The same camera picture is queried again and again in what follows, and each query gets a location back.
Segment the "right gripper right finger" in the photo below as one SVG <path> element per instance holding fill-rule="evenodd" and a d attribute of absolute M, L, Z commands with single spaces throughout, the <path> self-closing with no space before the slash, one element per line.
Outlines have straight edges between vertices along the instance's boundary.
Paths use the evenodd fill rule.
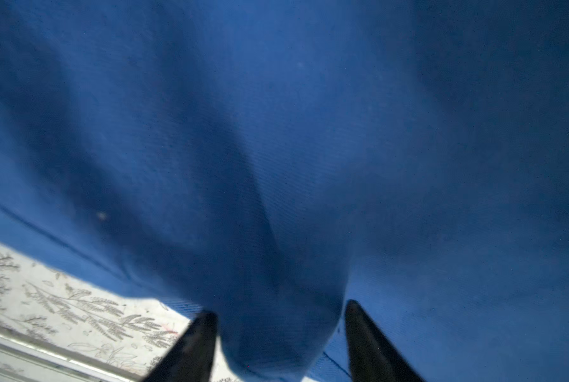
<path fill-rule="evenodd" d="M 355 300 L 345 312 L 349 369 L 354 382 L 423 382 Z"/>

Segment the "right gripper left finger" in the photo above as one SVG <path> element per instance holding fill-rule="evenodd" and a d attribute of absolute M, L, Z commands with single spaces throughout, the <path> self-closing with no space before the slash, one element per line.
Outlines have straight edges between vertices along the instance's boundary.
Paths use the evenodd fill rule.
<path fill-rule="evenodd" d="M 203 310 L 144 382 L 208 382 L 214 363 L 218 318 Z"/>

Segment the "blue long pants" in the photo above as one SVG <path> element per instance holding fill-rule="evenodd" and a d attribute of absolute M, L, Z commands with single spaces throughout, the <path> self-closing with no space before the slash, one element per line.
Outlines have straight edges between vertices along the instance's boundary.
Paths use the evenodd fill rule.
<path fill-rule="evenodd" d="M 569 1 L 0 1 L 0 243 L 246 380 L 569 381 Z"/>

